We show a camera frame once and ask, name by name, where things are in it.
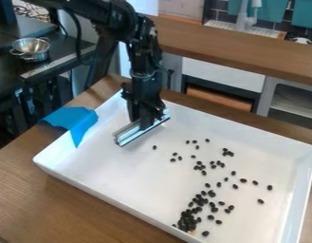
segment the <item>pile of coffee beans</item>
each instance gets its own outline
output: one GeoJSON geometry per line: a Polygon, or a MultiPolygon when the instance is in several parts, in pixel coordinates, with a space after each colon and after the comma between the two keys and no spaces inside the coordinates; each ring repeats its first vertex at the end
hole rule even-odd
{"type": "MultiPolygon", "coordinates": [[[[186,140],[187,145],[193,145],[195,150],[199,150],[201,145],[205,146],[207,143],[210,143],[210,139],[204,139],[204,144],[202,141],[198,142],[198,140],[186,140]]],[[[223,148],[224,157],[230,156],[234,157],[234,153],[231,152],[228,148],[223,148]]],[[[226,163],[218,160],[217,162],[211,160],[209,162],[209,166],[206,166],[206,163],[202,160],[196,160],[197,155],[191,154],[191,159],[194,162],[193,169],[195,171],[200,171],[200,175],[206,177],[210,173],[214,173],[215,170],[218,169],[225,169],[226,163]]],[[[179,156],[178,152],[173,152],[172,157],[170,158],[170,162],[181,161],[183,158],[179,156]]],[[[208,221],[213,221],[216,225],[223,225],[224,222],[219,218],[222,214],[230,215],[233,213],[235,207],[234,205],[228,204],[226,201],[222,199],[219,200],[217,197],[218,190],[222,190],[221,187],[224,186],[226,183],[230,184],[230,188],[232,190],[238,190],[243,184],[248,184],[248,179],[246,178],[238,178],[238,174],[236,171],[229,171],[226,170],[227,175],[221,179],[221,181],[216,181],[213,183],[215,185],[212,188],[215,188],[216,191],[211,188],[210,183],[205,183],[204,188],[201,189],[200,193],[196,194],[191,201],[187,204],[187,209],[181,212],[180,218],[178,219],[177,223],[173,224],[173,227],[177,227],[179,230],[192,233],[197,229],[197,225],[199,225],[203,219],[201,217],[204,207],[208,207],[210,209],[210,215],[207,215],[208,221]]],[[[257,180],[250,180],[252,181],[253,186],[259,186],[259,182],[257,180]]],[[[266,189],[268,191],[273,190],[272,185],[267,185],[266,189]]],[[[257,203],[260,205],[264,205],[265,202],[261,198],[257,198],[257,203]]],[[[210,235],[209,230],[205,230],[201,233],[202,236],[208,237],[210,235]]]]}

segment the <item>coffee bean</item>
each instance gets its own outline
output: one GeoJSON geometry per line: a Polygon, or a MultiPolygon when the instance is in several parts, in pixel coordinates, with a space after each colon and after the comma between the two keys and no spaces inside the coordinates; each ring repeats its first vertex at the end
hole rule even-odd
{"type": "Polygon", "coordinates": [[[208,231],[205,231],[205,232],[202,233],[202,235],[203,235],[204,237],[209,236],[209,234],[210,234],[210,232],[208,232],[208,231]]]}
{"type": "Polygon", "coordinates": [[[218,211],[219,211],[218,208],[211,208],[211,212],[212,212],[212,213],[217,213],[218,211]]]}
{"type": "Polygon", "coordinates": [[[208,215],[208,219],[209,219],[209,220],[214,220],[215,217],[214,217],[213,215],[208,215]]]}
{"type": "Polygon", "coordinates": [[[196,224],[192,223],[190,227],[190,231],[192,232],[194,230],[196,230],[196,224]]]}

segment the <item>robotic arm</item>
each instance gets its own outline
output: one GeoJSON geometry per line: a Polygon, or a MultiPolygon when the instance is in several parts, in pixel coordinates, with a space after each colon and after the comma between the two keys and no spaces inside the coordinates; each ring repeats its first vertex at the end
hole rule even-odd
{"type": "Polygon", "coordinates": [[[127,46],[132,64],[130,84],[123,84],[122,97],[127,101],[130,123],[114,134],[119,146],[136,139],[170,117],[159,98],[162,88],[161,49],[153,21],[134,11],[123,0],[26,0],[45,8],[64,9],[70,15],[78,14],[95,26],[100,40],[97,44],[93,72],[105,70],[109,62],[103,57],[113,55],[118,42],[127,46]]]}

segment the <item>stainless steel bowl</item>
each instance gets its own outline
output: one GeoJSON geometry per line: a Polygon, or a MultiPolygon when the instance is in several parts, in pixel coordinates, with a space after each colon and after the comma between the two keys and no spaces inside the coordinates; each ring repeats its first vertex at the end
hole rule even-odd
{"type": "Polygon", "coordinates": [[[24,38],[12,43],[11,55],[27,62],[38,63],[48,58],[49,40],[47,38],[24,38]]]}

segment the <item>dark countertop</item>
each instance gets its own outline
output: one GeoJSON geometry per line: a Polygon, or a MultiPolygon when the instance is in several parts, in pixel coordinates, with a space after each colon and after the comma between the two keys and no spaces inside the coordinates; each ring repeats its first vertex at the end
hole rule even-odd
{"type": "MultiPolygon", "coordinates": [[[[25,80],[22,79],[20,76],[28,71],[49,66],[53,62],[60,61],[64,57],[75,53],[76,38],[65,37],[63,34],[57,32],[49,33],[46,37],[49,38],[51,44],[49,51],[50,58],[43,63],[26,63],[10,55],[7,51],[0,55],[0,97],[13,92],[15,88],[24,84],[24,81],[31,82],[32,84],[46,81],[48,78],[61,74],[80,64],[76,56],[73,55],[71,58],[68,58],[67,61],[61,61],[59,64],[44,72],[33,75],[25,80]]],[[[82,41],[82,49],[92,47],[93,45],[92,43],[82,41]]]]}
{"type": "Polygon", "coordinates": [[[0,23],[0,54],[11,47],[12,42],[20,38],[38,37],[55,30],[56,26],[43,21],[16,16],[17,24],[6,25],[0,23]]]}
{"type": "Polygon", "coordinates": [[[0,54],[3,51],[5,51],[8,47],[10,47],[11,43],[14,42],[15,40],[16,38],[0,33],[0,54]]]}

